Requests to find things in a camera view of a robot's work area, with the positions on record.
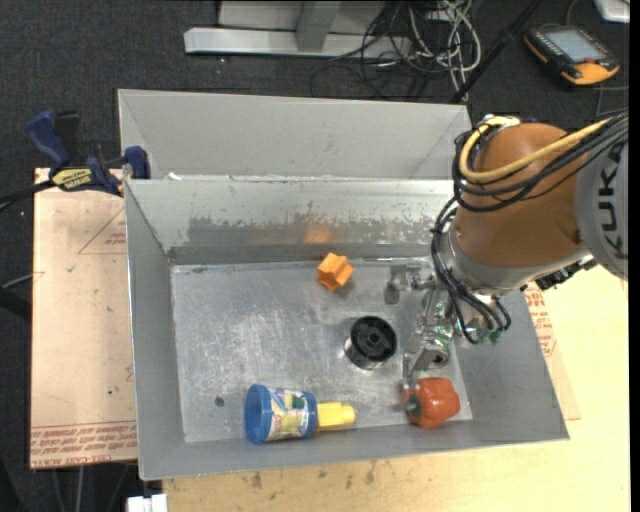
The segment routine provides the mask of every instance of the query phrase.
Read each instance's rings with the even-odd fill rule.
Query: black cable
[[[464,183],[464,180],[462,179],[461,173],[459,168],[456,165],[456,161],[454,161],[454,168],[453,168],[453,174],[454,174],[454,181],[456,182],[456,186],[458,186],[462,191],[467,192],[469,194],[473,194],[473,195],[478,195],[478,196],[497,196],[497,195],[502,195],[502,194],[506,194],[506,193],[510,193],[510,192],[514,192],[516,190],[521,189],[522,187],[528,186],[528,185],[536,185],[538,182],[540,182],[541,179],[546,178],[547,176],[553,174],[554,172],[559,171],[560,169],[562,169],[565,165],[571,163],[572,161],[574,161],[576,158],[582,156],[583,154],[591,151],[594,147],[605,143],[607,140],[609,139],[613,139],[616,136],[620,135],[620,134],[624,134],[628,131],[628,126],[626,125],[626,122],[624,119],[622,120],[616,120],[616,121],[612,121],[611,123],[615,123],[613,124],[613,126],[611,125],[611,123],[609,123],[609,126],[606,127],[607,130],[610,131],[605,131],[602,133],[596,133],[596,134],[591,134],[587,137],[585,137],[585,141],[580,144],[580,145],[576,145],[573,148],[567,150],[566,152],[562,153],[561,155],[559,155],[558,157],[556,157],[554,160],[552,160],[549,164],[547,164],[547,166],[545,166],[545,168],[543,168],[541,171],[539,171],[538,173],[536,173],[533,176],[530,176],[529,178],[525,178],[517,183],[514,183],[512,185],[508,185],[508,186],[504,186],[498,189],[491,189],[491,190],[485,190],[482,188],[475,188],[474,186],[469,186],[467,184]],[[514,171],[513,173],[510,173],[507,176],[504,176],[502,178],[493,180],[491,182],[486,182],[483,185],[488,185],[488,184],[495,184],[498,183],[500,181],[502,181],[503,179],[506,179],[507,177],[511,177],[513,176],[515,173],[519,172],[520,170],[524,169],[526,166],[517,169],[516,171]]]
[[[435,220],[434,227],[432,229],[431,256],[436,276],[438,277],[438,280],[445,285],[449,293],[451,306],[454,310],[455,317],[459,323],[463,336],[470,343],[477,344],[480,340],[470,334],[468,327],[464,323],[464,317],[458,303],[459,300],[466,302],[484,318],[487,324],[487,330],[489,331],[505,331],[511,325],[511,319],[504,308],[498,308],[502,314],[501,317],[501,315],[499,315],[494,309],[470,293],[466,286],[455,278],[453,272],[446,267],[446,264],[442,259],[440,252],[441,239],[444,236],[445,226],[451,223],[457,212],[457,208],[451,210],[451,207],[455,202],[455,197],[451,198],[442,208]]]
[[[458,199],[459,204],[464,208],[469,209],[470,211],[476,211],[476,212],[496,211],[500,208],[509,206],[515,203],[516,201],[524,200],[528,192],[530,192],[542,179],[559,171],[560,169],[562,169],[563,167],[565,167],[567,164],[571,163],[578,157],[591,151],[593,148],[601,144],[610,143],[612,139],[615,139],[618,136],[623,136],[627,131],[628,131],[628,114],[626,113],[619,114],[618,116],[612,118],[604,127],[601,127],[601,129],[597,133],[591,134],[585,137],[584,141],[581,144],[574,146],[570,150],[564,152],[563,154],[561,154],[560,156],[552,160],[549,164],[545,166],[544,169],[542,169],[535,175],[530,176],[529,178],[520,180],[517,183],[511,184],[508,186],[503,186],[500,188],[491,188],[490,190],[483,188],[483,186],[486,186],[489,184],[495,184],[508,177],[511,177],[517,172],[519,172],[520,170],[522,170],[523,168],[525,168],[526,166],[520,169],[517,169],[513,173],[510,173],[509,175],[506,175],[494,181],[487,182],[482,185],[470,185],[462,177],[458,167],[459,159],[456,158],[454,160],[454,164],[452,168],[453,179],[454,179],[454,195]],[[460,140],[457,141],[457,151],[456,151],[457,155],[459,154],[460,147],[463,144],[463,142],[464,141],[460,141]],[[499,195],[504,195],[504,194],[508,194],[516,191],[519,191],[519,192],[511,196],[510,198],[502,199],[498,197]],[[462,199],[462,192],[471,194],[471,195],[476,195],[476,196],[485,196],[485,197],[489,196],[489,197],[492,197],[497,202],[489,206],[473,206]]]
[[[75,512],[80,512],[82,504],[82,489],[83,489],[83,481],[84,481],[84,466],[80,466],[80,473],[78,475],[78,491],[76,493],[76,508]]]
[[[105,512],[111,512],[111,510],[113,510],[113,507],[115,506],[116,501],[119,498],[118,493],[120,492],[120,487],[122,487],[122,483],[124,482],[124,478],[125,476],[127,476],[128,471],[129,471],[129,467],[125,464],[124,470],[120,474],[120,478],[118,478],[118,481],[116,482],[116,486],[113,489],[113,494],[111,495],[111,499],[109,499],[109,504],[107,505]]]
[[[58,481],[58,470],[54,469],[51,472],[51,476],[53,478],[53,487],[56,491],[56,499],[58,500],[58,508],[60,508],[60,512],[67,512],[67,507],[64,504],[64,500],[62,499],[62,493],[60,492],[60,482]]]
[[[625,135],[621,135],[620,139],[618,140],[622,140],[624,139]],[[596,160],[596,158],[598,158],[602,153],[604,153],[605,151],[609,150],[609,145],[615,145],[618,140],[614,140],[612,141],[610,144],[605,145],[604,147],[602,147],[600,150],[598,150],[594,155],[591,155],[590,158],[588,158],[583,164],[581,164],[579,167],[577,167],[576,169],[574,169],[573,171],[571,171],[569,174],[567,174],[566,176],[564,176],[561,180],[557,181],[556,183],[554,183],[553,185],[551,185],[548,189],[535,194],[533,196],[527,196],[523,199],[523,201],[530,201],[531,199],[538,199],[539,197],[542,197],[546,194],[548,194],[549,192],[551,192],[552,190],[554,190],[555,188],[559,187],[562,183],[564,183],[565,181],[567,181],[569,178],[571,178],[572,176],[578,174],[582,169],[584,169],[587,165],[589,165],[591,162],[593,162],[594,160]]]
[[[484,54],[484,57],[480,63],[473,69],[466,82],[462,84],[462,87],[449,99],[449,103],[460,103],[460,100],[464,98],[471,90],[471,87],[478,81],[486,69],[491,63],[498,57],[500,52],[511,41],[513,36],[520,30],[520,28],[527,21],[529,16],[533,14],[533,11],[538,7],[542,0],[533,0],[520,15],[515,19],[511,25],[504,29],[499,38],[491,45],[489,50]]]

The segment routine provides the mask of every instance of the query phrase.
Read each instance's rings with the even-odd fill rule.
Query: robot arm
[[[533,280],[597,263],[628,278],[628,129],[628,111],[569,134],[490,116],[459,139],[432,257],[467,339],[473,323],[504,330],[500,296]]]

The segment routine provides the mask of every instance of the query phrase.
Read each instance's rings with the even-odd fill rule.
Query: orange block
[[[344,286],[353,274],[353,267],[349,265],[346,256],[338,256],[330,252],[318,265],[318,282],[334,291]]]

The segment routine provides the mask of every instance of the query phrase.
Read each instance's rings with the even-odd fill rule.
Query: electronic device
[[[524,42],[552,74],[574,85],[603,82],[620,69],[617,59],[601,41],[573,25],[529,30]]]

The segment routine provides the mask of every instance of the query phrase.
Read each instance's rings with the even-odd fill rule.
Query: black carpet
[[[477,2],[474,25],[487,49],[515,20],[528,0]],[[569,0],[545,0],[526,24],[564,23]],[[379,101],[445,103],[454,93],[444,79],[416,80],[411,72],[388,72],[373,82],[358,78],[357,63],[333,67],[314,58],[187,56],[183,33],[215,23],[216,2],[113,0],[29,0],[0,2],[0,196],[28,187],[35,167],[51,162],[25,134],[35,114],[77,110],[82,143],[107,158],[119,151],[116,91],[162,89],[296,97],[370,98]],[[572,89],[552,78],[515,37],[471,89],[473,122],[488,113],[508,113],[574,129],[596,110],[628,106],[630,25],[602,20],[592,0],[579,0],[572,22],[585,26],[622,61],[597,89]],[[0,212],[0,285],[32,268],[33,201]],[[28,281],[11,288],[31,299]],[[66,510],[74,510],[79,471],[28,469],[30,325],[0,309],[0,510],[60,510],[54,483]],[[83,473],[81,510],[106,510],[118,486],[123,496],[145,491],[135,466],[88,467]],[[114,501],[119,510],[120,499]]]

